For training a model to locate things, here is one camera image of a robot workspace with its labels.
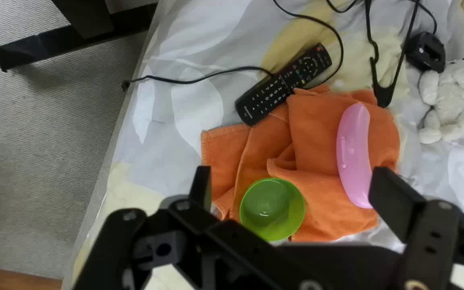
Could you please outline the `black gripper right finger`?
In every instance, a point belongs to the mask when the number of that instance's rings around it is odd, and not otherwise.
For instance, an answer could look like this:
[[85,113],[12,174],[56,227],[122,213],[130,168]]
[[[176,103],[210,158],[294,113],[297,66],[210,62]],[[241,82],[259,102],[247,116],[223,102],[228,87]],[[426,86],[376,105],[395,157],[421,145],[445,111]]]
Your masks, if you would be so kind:
[[400,242],[408,240],[426,205],[426,198],[389,168],[373,171],[370,202]]

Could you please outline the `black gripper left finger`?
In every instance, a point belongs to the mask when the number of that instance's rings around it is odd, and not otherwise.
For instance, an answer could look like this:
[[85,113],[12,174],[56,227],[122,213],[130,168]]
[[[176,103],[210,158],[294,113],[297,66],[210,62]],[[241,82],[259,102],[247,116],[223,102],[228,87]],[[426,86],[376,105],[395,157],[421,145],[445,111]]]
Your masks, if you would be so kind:
[[204,210],[212,208],[212,168],[210,166],[197,168],[189,197]]

